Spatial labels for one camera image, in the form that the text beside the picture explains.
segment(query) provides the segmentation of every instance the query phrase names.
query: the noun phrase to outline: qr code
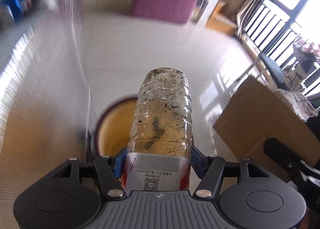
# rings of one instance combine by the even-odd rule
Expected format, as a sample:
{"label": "qr code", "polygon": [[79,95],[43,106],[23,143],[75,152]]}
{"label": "qr code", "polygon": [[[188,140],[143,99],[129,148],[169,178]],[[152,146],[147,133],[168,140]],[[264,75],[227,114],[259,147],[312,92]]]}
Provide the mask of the qr code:
{"label": "qr code", "polygon": [[153,177],[145,177],[143,191],[158,191],[159,179]]}

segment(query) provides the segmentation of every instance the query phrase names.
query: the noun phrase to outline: tiled floor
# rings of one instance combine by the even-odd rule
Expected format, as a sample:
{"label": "tiled floor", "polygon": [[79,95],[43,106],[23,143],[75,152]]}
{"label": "tiled floor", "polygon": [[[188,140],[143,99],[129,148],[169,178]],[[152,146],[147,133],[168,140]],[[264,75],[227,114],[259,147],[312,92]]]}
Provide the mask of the tiled floor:
{"label": "tiled floor", "polygon": [[221,114],[235,79],[252,62],[236,39],[193,25],[107,12],[84,12],[83,19],[85,71],[98,116],[114,101],[136,95],[150,70],[177,68],[186,74],[192,94],[196,145],[204,154],[235,160],[208,121]]}

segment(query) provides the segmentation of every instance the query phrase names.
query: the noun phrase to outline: ribbed gray surface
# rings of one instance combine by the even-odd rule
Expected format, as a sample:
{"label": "ribbed gray surface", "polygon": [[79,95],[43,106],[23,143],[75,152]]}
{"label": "ribbed gray surface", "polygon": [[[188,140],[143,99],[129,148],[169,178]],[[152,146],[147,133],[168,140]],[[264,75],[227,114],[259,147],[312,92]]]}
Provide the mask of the ribbed gray surface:
{"label": "ribbed gray surface", "polygon": [[210,202],[198,201],[187,191],[134,191],[124,201],[110,202],[87,229],[235,229]]}

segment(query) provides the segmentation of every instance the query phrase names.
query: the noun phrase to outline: plastic bottle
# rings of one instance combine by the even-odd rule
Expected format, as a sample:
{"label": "plastic bottle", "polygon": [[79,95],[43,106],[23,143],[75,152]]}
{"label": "plastic bottle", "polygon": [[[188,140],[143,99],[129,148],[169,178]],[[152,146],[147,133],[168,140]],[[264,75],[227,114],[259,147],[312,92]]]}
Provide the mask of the plastic bottle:
{"label": "plastic bottle", "polygon": [[188,189],[191,97],[184,73],[158,68],[146,75],[130,139],[122,182],[128,193]]}

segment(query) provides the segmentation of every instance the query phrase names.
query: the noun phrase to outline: bottle label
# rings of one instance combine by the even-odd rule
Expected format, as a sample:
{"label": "bottle label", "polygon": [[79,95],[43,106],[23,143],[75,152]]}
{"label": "bottle label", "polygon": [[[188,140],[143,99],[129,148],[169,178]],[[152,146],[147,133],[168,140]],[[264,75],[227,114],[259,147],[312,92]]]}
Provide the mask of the bottle label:
{"label": "bottle label", "polygon": [[189,189],[190,160],[149,153],[128,153],[122,187],[131,190],[176,191]]}

